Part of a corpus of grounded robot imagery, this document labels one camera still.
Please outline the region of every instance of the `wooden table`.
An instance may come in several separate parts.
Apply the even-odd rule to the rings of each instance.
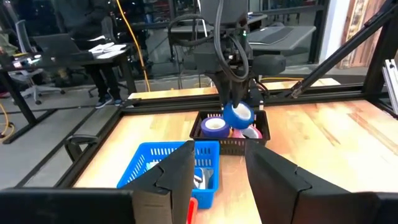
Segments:
[[[267,83],[270,89],[294,82]],[[338,85],[322,79],[315,85]],[[158,98],[214,93],[212,88],[135,93]],[[265,107],[271,140],[267,147],[304,169],[352,192],[398,192],[398,121],[364,100]],[[125,116],[75,187],[116,187],[138,145],[184,141],[197,112]],[[196,223],[261,223],[244,157],[221,156],[220,188]]]

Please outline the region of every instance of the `aluminum frame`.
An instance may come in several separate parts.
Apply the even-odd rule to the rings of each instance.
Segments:
[[[358,46],[364,42],[372,33],[381,26],[382,32],[376,45],[369,71],[363,84],[337,85],[337,86],[321,86],[303,88],[301,94],[294,98],[286,95],[286,92],[292,93],[294,88],[289,90],[271,90],[270,97],[264,100],[264,106],[278,105],[294,105],[303,103],[324,103],[332,101],[348,101],[348,100],[368,100],[382,110],[387,111],[392,116],[394,111],[392,106],[388,104],[389,99],[387,91],[383,91],[384,78],[382,75],[382,66],[385,60],[394,58],[398,49],[398,39],[395,38],[394,31],[398,28],[398,5],[397,0],[387,0],[382,10],[385,13],[377,13],[369,22],[365,24],[365,31],[353,37],[353,40],[345,43],[342,49],[323,62],[317,72],[313,72],[310,76],[299,83],[314,83],[321,78],[320,71],[327,72],[339,62],[339,58],[345,57],[355,45]],[[198,111],[220,108],[220,99],[217,94],[213,95],[197,95],[197,96],[179,96],[170,98],[158,98],[133,100],[133,108],[120,108],[112,115],[109,121],[104,125],[102,130],[96,137],[97,144],[87,147],[80,155],[75,156],[74,163],[64,173],[61,179],[55,184],[57,188],[73,187],[75,182],[84,172],[85,168],[95,157],[96,153],[106,142],[108,136],[118,125],[123,116],[134,116],[139,114],[158,114],[158,113],[177,113],[183,111]]]

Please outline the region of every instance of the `wall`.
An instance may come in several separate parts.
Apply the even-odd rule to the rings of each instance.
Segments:
[[[322,63],[340,46],[350,0],[330,0],[319,62]]]
[[[348,41],[372,18],[385,0],[355,0],[351,2],[343,32],[342,43]],[[338,68],[368,67],[379,39],[380,29],[345,57]]]

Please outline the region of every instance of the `black cable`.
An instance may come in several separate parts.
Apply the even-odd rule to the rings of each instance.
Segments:
[[[193,0],[193,13],[197,13],[197,7],[198,7],[198,0]],[[196,40],[196,26],[197,26],[197,20],[193,19],[192,20],[192,39],[191,40]]]
[[[176,46],[174,46],[174,50],[175,50],[175,56],[176,56],[176,59],[177,59],[178,89],[181,90],[183,87],[182,87],[182,78],[181,78],[180,57],[178,56],[178,50],[177,50]]]
[[[175,19],[173,19],[172,22],[170,22],[169,26],[167,27],[167,35],[169,36],[169,39],[172,41],[173,44],[177,44],[177,45],[181,45],[183,47],[193,47],[193,46],[197,46],[200,44],[203,44],[205,42],[208,42],[209,40],[211,40],[213,38],[213,35],[209,35],[208,37],[204,37],[198,40],[181,40],[176,38],[176,36],[174,36],[172,34],[172,27],[180,22],[180,21],[184,21],[187,19],[203,19],[205,20],[201,15],[198,14],[186,14],[186,15],[182,15],[182,16],[178,16]]]
[[[220,33],[220,25],[221,25],[221,17],[223,15],[223,6],[224,6],[224,0],[219,0],[218,2],[218,7],[217,7],[217,14],[216,14],[216,21],[214,24],[214,47],[215,51],[218,57],[218,61],[221,65],[221,69],[225,72],[225,74],[229,77],[230,80],[234,82],[243,82],[247,79],[249,76],[249,62],[248,58],[246,57],[246,53],[243,50],[242,45],[239,43],[239,41],[235,42],[233,37],[230,37],[231,40],[234,42],[234,44],[237,46],[239,54],[242,56],[242,59],[246,59],[243,61],[244,65],[244,74],[242,76],[239,76],[235,74],[232,69],[229,67],[227,61],[224,58],[223,51],[221,49],[221,33]]]

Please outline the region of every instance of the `table leg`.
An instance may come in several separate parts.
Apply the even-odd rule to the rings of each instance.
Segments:
[[[171,40],[169,40],[169,47],[170,47],[170,61],[174,62],[174,50]]]
[[[48,118],[51,114],[56,112],[56,109],[51,109],[46,111],[43,115],[36,118],[33,112],[30,110],[29,106],[26,104],[25,99],[19,93],[17,87],[14,85],[14,82],[11,80],[11,77],[7,72],[0,72],[0,82],[7,88],[7,91],[10,93],[11,97],[16,102],[16,105],[21,110],[22,114],[25,116],[28,121],[28,125],[20,128],[17,132],[15,132],[12,136],[3,141],[3,144],[10,144],[14,142],[16,139],[24,135],[26,132],[30,131],[36,124],[39,124],[45,118]]]
[[[126,79],[129,95],[131,93],[137,93],[136,83],[134,82],[134,75],[132,74],[132,70],[127,57],[121,57],[119,61],[119,67],[123,74],[123,77]]]
[[[37,122],[36,117],[33,115],[29,106],[26,104],[25,99],[21,96],[21,93],[18,91],[11,77],[7,72],[0,73],[0,81],[6,86],[7,91],[10,93],[11,97],[14,99],[16,105],[21,110],[22,114],[24,114],[26,120],[29,124],[34,124]]]

